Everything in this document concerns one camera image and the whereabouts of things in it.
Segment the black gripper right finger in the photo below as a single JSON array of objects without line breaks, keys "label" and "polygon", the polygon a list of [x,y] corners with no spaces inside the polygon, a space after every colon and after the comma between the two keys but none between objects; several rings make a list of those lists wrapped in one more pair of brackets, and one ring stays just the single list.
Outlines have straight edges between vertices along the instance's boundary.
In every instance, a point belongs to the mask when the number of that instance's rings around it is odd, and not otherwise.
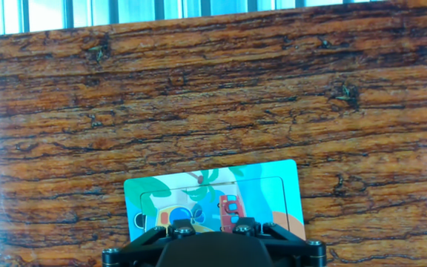
[{"label": "black gripper right finger", "polygon": [[324,242],[303,240],[275,222],[261,224],[253,217],[240,217],[231,232],[248,238],[239,247],[259,266],[327,266]]}]

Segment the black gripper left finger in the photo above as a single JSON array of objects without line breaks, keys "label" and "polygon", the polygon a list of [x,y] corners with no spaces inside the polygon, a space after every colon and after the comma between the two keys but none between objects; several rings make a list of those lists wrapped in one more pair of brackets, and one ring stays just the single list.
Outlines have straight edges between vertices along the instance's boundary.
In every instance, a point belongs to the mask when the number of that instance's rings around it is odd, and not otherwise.
[{"label": "black gripper left finger", "polygon": [[173,224],[167,227],[155,226],[125,247],[104,249],[102,252],[102,266],[135,266],[136,263],[159,258],[169,242],[195,234],[196,230],[188,219],[174,220]]}]

